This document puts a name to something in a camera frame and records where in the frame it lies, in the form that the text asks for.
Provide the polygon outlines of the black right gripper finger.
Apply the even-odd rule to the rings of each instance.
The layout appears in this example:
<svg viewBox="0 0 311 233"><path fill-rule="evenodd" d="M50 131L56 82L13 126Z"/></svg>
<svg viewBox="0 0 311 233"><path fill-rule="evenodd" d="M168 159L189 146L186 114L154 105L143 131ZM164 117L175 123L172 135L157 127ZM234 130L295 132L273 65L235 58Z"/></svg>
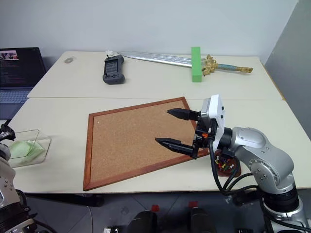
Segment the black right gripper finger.
<svg viewBox="0 0 311 233"><path fill-rule="evenodd" d="M182 120L198 121L198 119L201 117L200 112L182 108L169 109L167 113Z"/></svg>
<svg viewBox="0 0 311 233"><path fill-rule="evenodd" d="M175 140L172 138L157 138L156 137L155 141L173 152L187 155L189 157L193 157L194 148L190 145L181 143L181 141L179 140Z"/></svg>

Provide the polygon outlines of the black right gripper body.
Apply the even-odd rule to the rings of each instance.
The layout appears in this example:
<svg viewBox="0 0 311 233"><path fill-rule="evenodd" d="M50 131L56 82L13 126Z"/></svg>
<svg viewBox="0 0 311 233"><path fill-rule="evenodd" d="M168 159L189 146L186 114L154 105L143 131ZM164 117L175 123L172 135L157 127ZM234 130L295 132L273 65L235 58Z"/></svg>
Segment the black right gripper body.
<svg viewBox="0 0 311 233"><path fill-rule="evenodd" d="M209 151L213 149L213 142L215 140L218 124L215 119L205 125L201 116L197 118L197 125L195 128L195 135L192 142L192 159L198 158L199 149L208 148Z"/></svg>

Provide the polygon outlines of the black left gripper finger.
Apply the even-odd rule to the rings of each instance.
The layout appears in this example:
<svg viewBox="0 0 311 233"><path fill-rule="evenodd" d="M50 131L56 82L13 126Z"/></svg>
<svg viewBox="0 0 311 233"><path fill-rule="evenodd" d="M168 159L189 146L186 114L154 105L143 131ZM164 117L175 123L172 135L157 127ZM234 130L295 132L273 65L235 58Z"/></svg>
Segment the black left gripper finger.
<svg viewBox="0 0 311 233"><path fill-rule="evenodd" d="M16 138L14 130L12 130L8 125L2 124L0 126L0 140L11 140L14 141Z"/></svg>

